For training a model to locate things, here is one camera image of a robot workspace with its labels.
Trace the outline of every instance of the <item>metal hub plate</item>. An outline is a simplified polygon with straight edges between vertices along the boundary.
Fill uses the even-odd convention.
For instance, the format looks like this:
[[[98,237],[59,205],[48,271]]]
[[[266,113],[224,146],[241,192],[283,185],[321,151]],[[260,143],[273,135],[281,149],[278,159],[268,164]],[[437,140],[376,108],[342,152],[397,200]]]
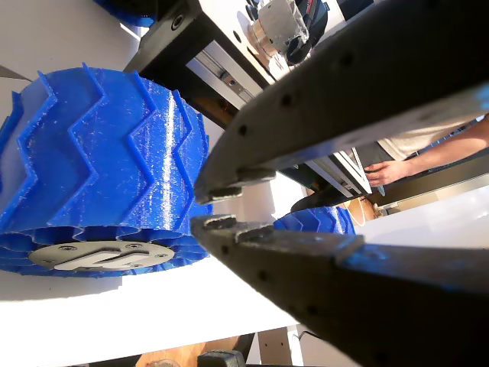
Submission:
[[[124,271],[169,261],[173,250],[144,242],[96,241],[40,248],[29,259],[45,268],[65,271]]]

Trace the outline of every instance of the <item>blue wheel in background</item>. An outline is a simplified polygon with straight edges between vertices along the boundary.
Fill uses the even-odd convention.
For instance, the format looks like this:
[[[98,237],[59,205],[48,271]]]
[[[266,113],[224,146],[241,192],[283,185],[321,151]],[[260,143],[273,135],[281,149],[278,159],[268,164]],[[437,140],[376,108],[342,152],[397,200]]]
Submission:
[[[277,220],[274,227],[283,231],[355,234],[350,213],[345,209],[333,206],[289,213]]]
[[[0,270],[104,277],[162,271],[207,256],[189,219],[212,213],[193,195],[209,153],[201,115],[178,92],[136,73],[81,68],[13,93],[0,130]],[[127,271],[61,271],[29,254],[50,245],[134,241],[174,257]]]
[[[154,0],[94,0],[119,21],[137,27],[151,27],[156,21]]]

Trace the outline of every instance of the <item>chevron tread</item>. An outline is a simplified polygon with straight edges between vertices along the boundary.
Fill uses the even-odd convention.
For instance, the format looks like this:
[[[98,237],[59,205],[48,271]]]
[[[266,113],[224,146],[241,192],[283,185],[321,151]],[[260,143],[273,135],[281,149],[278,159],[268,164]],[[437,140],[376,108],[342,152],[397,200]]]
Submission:
[[[189,220],[212,212],[193,195],[209,139],[178,92],[83,64],[40,73],[12,98],[0,131],[0,270],[121,276],[207,256]],[[176,254],[152,268],[105,273],[55,271],[28,259],[44,245],[101,240],[153,242]]]

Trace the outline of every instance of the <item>white table surface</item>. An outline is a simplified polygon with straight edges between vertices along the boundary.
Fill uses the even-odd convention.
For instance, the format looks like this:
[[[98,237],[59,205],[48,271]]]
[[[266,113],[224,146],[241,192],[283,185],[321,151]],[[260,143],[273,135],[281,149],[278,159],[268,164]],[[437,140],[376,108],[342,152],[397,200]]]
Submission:
[[[29,79],[87,62],[122,70],[137,41],[92,0],[2,0],[0,65]],[[0,119],[10,90],[0,78]],[[222,133],[206,122],[211,145]],[[271,222],[303,197],[285,177],[244,189],[216,213]],[[0,271],[0,365],[66,366],[293,325],[214,258],[123,278],[44,278]]]

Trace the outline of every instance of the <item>bolt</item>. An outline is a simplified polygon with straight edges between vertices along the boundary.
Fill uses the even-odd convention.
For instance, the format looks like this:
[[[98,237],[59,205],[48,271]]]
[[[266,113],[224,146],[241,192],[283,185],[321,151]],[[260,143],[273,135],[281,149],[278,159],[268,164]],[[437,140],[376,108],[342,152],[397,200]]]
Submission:
[[[63,251],[76,251],[77,249],[75,246],[60,246],[60,250]]]
[[[143,245],[140,245],[138,243],[131,243],[130,245],[126,245],[125,248],[140,248]]]

